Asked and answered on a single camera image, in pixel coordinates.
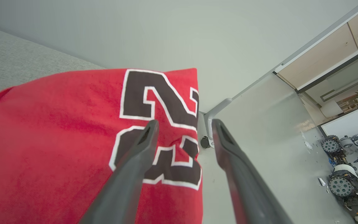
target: red fabric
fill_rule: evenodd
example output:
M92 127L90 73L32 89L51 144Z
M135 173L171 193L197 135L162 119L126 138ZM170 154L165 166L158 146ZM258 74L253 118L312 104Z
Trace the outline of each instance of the red fabric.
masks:
M115 136L148 121L119 118L126 69L74 71L51 75L0 93L0 223L78 223L112 174L108 163ZM165 72L191 111L189 88L196 69ZM174 128L151 91L159 120L158 146L179 148ZM175 161L188 159L179 150ZM201 223L198 190L143 184L136 223Z

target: shiny floor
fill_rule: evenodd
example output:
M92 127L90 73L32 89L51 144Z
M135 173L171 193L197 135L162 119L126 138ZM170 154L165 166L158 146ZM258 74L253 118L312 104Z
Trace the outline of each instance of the shiny floor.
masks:
M322 187L332 166L297 94L275 75L267 76L217 115L257 168L294 224L353 224L334 195ZM206 135L203 117L199 138ZM305 145L307 141L313 149ZM204 223L235 223L226 176L213 149L200 147Z

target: white cylinder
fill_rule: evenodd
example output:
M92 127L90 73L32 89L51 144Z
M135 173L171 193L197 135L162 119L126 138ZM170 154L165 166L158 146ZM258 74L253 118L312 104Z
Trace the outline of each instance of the white cylinder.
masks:
M326 118L330 118L332 116L339 115L339 114L343 113L342 109L339 107L337 102L335 102L335 100L331 100L327 104L322 106L320 108L320 111L321 111L321 113L323 113L323 115Z

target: gray sofa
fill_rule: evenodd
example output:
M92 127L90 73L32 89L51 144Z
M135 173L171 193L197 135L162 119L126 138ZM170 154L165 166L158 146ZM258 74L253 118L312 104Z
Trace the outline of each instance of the gray sofa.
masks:
M103 68L0 31L0 91L59 72L93 69Z

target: gray wheel hub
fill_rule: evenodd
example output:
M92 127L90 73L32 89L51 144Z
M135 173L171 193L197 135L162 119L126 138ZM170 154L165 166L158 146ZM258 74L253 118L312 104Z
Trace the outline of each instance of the gray wheel hub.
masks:
M327 139L323 142L323 149L326 152L332 153L339 151L341 147L339 146L338 142L333 141L332 139Z
M330 190L340 197L348 196L353 191L353 185L343 177L333 177L328 184Z

